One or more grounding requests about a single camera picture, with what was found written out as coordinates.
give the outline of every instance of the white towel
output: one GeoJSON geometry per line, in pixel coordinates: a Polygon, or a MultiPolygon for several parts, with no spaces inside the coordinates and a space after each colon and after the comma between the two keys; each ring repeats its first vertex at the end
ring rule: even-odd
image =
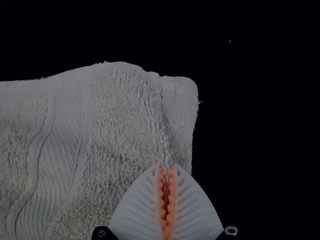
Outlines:
{"type": "Polygon", "coordinates": [[[91,239],[152,164],[191,173],[197,111],[192,80],[124,62],[0,82],[0,240],[91,239]]]}

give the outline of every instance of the towel fold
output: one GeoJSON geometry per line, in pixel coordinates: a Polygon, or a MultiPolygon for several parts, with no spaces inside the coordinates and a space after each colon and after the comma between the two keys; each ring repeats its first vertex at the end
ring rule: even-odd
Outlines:
{"type": "Polygon", "coordinates": [[[104,62],[0,82],[0,240],[91,239],[152,164],[191,173],[198,89],[104,62]]]}

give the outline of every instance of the black background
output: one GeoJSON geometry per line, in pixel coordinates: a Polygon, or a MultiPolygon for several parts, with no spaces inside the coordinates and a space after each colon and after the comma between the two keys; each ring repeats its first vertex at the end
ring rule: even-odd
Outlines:
{"type": "Polygon", "coordinates": [[[254,61],[236,17],[216,11],[155,12],[110,16],[97,9],[3,8],[1,81],[39,79],[104,61],[123,61],[160,76],[196,82],[198,117],[193,133],[192,175],[213,203],[223,227],[244,237],[254,204],[249,187],[261,134],[254,61]]]}

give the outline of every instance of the screw hole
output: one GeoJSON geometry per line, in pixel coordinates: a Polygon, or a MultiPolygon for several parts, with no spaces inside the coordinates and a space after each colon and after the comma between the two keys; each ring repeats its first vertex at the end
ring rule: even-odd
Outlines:
{"type": "Polygon", "coordinates": [[[237,235],[238,229],[235,226],[227,226],[224,230],[224,233],[227,235],[237,235]]]}

